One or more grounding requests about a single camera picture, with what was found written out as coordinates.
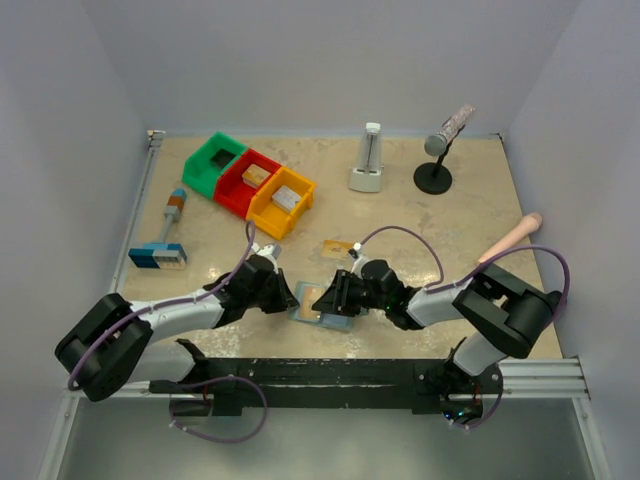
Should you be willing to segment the gold VIP card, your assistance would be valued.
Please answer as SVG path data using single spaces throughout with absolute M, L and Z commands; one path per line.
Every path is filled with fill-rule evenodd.
M 321 248 L 321 256 L 329 259 L 343 260 L 349 258 L 349 251 L 353 248 L 350 242 L 339 240 L 324 240 Z
M 321 286 L 307 285 L 302 289 L 298 318 L 301 321 L 318 323 L 320 313 L 313 309 L 313 304 L 322 296 Z

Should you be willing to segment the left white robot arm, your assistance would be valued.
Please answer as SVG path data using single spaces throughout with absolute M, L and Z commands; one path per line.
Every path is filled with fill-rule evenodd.
M 103 296 L 60 340 L 54 356 L 69 373 L 68 388 L 97 402 L 142 380 L 153 363 L 170 366 L 161 380 L 183 380 L 195 365 L 193 355 L 180 347 L 163 361 L 151 348 L 161 340 L 227 326 L 252 308 L 275 314 L 298 306 L 283 270 L 271 258 L 253 254 L 235 270 L 183 297 L 129 302 L 118 293 Z

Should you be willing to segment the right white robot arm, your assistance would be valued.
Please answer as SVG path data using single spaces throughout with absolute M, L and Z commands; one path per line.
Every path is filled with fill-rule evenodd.
M 448 290 L 404 284 L 384 260 L 339 270 L 312 305 L 314 311 L 356 317 L 379 310 L 405 331 L 467 320 L 475 333 L 461 340 L 440 366 L 424 375 L 442 397 L 472 387 L 506 357 L 524 359 L 566 302 L 567 291 L 545 293 L 496 264 L 488 264 Z

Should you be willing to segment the green card holder wallet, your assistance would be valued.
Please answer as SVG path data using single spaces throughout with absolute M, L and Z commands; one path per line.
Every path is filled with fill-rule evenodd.
M 294 295 L 298 299 L 299 303 L 300 303 L 300 299 L 301 299 L 302 289 L 307 285 L 321 286 L 325 291 L 325 287 L 322 286 L 322 285 L 317 285 L 317 284 L 313 284 L 313 283 L 309 283 L 309 282 L 299 281 L 296 284 L 295 292 L 294 292 Z M 352 317 L 345 317 L 345 316 L 340 316 L 340 315 L 335 315 L 335 314 L 326 314 L 326 313 L 320 313 L 319 312 L 320 313 L 320 320 L 319 320 L 318 323 L 310 323 L 310 322 L 301 321 L 298 318 L 299 308 L 297 309 L 297 311 L 295 313 L 293 313 L 293 312 L 289 312 L 288 313 L 288 317 L 289 317 L 290 320 L 301 322 L 301 323 L 305 323 L 305 324 L 309 324 L 309 325 L 319 326 L 319 327 L 326 328 L 326 329 L 342 331 L 342 332 L 350 332 L 352 330 L 352 328 L 353 328 L 354 319 Z

